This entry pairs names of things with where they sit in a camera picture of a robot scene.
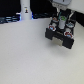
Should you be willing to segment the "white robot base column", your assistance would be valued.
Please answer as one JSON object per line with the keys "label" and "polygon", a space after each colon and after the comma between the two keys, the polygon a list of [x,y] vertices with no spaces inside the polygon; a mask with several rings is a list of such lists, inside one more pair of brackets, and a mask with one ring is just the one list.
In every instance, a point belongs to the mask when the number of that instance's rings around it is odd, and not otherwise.
{"label": "white robot base column", "polygon": [[30,0],[20,0],[21,2],[21,19],[31,20],[32,12],[30,9]]}

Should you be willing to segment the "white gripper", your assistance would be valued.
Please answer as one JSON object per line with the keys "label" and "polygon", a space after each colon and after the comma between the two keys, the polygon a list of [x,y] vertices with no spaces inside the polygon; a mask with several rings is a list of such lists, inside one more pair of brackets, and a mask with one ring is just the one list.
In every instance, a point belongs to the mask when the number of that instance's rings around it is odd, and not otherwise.
{"label": "white gripper", "polygon": [[[71,1],[72,0],[52,0],[52,5],[56,8],[66,10],[67,6],[71,3]],[[71,15],[71,10],[67,9],[66,23],[68,22],[70,15]],[[57,9],[54,11],[53,21],[54,21],[56,26],[59,24],[59,12],[57,11]]]}

